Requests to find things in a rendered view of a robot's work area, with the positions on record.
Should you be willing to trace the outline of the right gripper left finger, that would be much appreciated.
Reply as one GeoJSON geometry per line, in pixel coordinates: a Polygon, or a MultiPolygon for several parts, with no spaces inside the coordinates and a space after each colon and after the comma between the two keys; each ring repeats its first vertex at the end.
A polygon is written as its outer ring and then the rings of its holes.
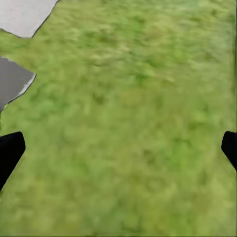
{"type": "Polygon", "coordinates": [[[0,190],[25,152],[23,134],[15,132],[0,137],[0,190]]]}

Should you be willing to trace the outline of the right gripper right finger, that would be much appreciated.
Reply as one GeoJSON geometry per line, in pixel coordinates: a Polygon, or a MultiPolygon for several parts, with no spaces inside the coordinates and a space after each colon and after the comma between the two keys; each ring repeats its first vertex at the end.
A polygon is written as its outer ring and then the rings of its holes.
{"type": "Polygon", "coordinates": [[[222,141],[222,150],[237,170],[237,133],[226,131],[222,141]]]}

